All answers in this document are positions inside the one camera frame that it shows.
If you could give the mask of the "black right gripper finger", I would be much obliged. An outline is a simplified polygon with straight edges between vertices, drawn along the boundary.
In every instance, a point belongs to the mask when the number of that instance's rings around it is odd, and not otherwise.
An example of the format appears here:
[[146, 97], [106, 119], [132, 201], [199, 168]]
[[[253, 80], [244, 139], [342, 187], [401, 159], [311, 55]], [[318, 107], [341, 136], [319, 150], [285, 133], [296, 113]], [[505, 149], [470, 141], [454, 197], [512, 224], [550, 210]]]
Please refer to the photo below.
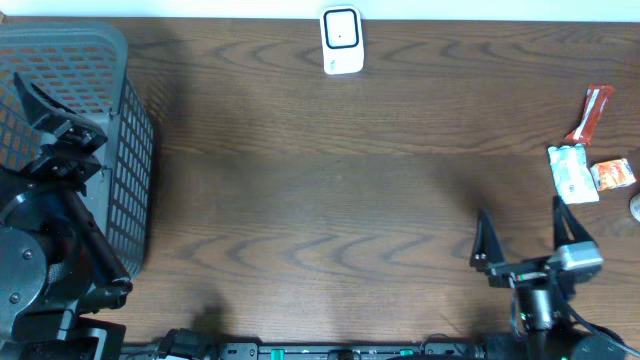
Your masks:
[[485, 209], [478, 213], [476, 237], [472, 250], [473, 266], [497, 266], [505, 263], [495, 227]]
[[578, 222], [568, 205], [557, 195], [552, 201], [553, 246], [555, 250], [574, 243], [594, 242], [594, 238]]

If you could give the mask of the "teal white wipes packet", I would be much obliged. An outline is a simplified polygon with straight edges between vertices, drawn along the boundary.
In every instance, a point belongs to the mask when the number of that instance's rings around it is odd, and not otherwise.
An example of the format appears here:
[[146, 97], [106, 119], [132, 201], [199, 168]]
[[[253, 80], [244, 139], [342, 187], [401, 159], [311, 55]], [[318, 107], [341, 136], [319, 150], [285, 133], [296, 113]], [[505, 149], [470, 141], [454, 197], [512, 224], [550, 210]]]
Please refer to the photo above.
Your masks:
[[595, 203], [599, 201], [593, 177], [587, 167], [587, 156], [582, 144], [551, 146], [547, 149], [554, 185], [566, 204]]

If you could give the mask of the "green lid white jar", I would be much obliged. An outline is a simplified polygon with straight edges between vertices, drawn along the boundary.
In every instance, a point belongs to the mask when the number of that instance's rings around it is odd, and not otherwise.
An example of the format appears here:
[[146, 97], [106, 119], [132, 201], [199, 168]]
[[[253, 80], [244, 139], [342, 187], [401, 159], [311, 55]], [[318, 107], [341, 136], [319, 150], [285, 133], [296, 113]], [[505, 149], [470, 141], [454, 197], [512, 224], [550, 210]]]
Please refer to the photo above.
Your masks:
[[631, 198], [629, 211], [636, 221], [640, 221], [640, 194], [636, 194]]

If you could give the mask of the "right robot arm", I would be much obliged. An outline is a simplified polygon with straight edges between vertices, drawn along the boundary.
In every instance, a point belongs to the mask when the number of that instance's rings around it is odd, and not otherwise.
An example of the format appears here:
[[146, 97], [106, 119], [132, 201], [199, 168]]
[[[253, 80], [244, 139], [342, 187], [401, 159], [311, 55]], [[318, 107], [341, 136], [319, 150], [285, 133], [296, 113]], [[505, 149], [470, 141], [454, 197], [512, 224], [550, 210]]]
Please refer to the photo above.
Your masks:
[[576, 286], [598, 275], [604, 258], [559, 196], [552, 201], [552, 218], [554, 252], [509, 263], [489, 213], [478, 213], [469, 263], [487, 276], [490, 287], [513, 291], [512, 347], [522, 346], [528, 359], [637, 358], [639, 351], [617, 333], [587, 321], [571, 306]]

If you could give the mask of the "orange Kleenex tissue pack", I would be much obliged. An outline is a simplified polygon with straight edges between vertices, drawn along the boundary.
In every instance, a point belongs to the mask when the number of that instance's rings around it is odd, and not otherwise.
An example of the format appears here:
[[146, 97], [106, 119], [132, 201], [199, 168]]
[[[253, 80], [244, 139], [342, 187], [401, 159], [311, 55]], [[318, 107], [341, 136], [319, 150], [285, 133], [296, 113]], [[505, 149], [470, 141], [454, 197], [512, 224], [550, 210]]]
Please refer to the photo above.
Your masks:
[[596, 163], [590, 168], [590, 173], [598, 191], [627, 187], [636, 182], [626, 158]]

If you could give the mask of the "red white snack packet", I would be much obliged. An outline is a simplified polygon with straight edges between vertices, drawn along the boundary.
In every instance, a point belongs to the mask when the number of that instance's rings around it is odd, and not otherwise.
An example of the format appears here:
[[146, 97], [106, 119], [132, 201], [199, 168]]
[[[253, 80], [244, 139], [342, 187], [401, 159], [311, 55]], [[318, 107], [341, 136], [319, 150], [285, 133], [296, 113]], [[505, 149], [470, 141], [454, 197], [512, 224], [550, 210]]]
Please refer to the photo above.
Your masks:
[[589, 85], [580, 122], [565, 139], [575, 144], [590, 145], [597, 124], [615, 91], [615, 87], [611, 85]]

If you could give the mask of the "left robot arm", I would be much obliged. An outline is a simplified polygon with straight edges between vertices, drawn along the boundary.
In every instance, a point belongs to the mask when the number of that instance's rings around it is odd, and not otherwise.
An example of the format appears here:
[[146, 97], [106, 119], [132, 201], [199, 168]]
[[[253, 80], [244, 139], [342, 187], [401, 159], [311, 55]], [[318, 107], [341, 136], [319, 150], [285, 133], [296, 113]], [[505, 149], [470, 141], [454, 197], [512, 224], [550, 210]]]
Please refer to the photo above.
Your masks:
[[89, 316], [121, 308], [131, 277], [81, 199], [107, 136], [13, 77], [29, 126], [54, 140], [20, 170], [1, 170], [1, 356], [117, 359], [125, 326]]

